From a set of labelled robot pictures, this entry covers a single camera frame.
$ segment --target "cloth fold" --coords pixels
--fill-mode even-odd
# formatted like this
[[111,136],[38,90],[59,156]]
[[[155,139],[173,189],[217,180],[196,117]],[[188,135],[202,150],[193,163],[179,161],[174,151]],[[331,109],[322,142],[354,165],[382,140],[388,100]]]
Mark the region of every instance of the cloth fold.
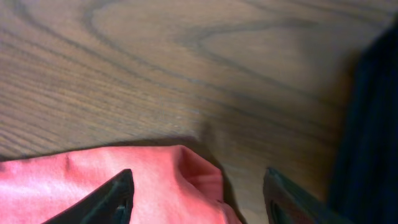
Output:
[[102,147],[0,163],[0,223],[42,223],[123,169],[134,177],[130,223],[240,223],[221,171],[185,146]]

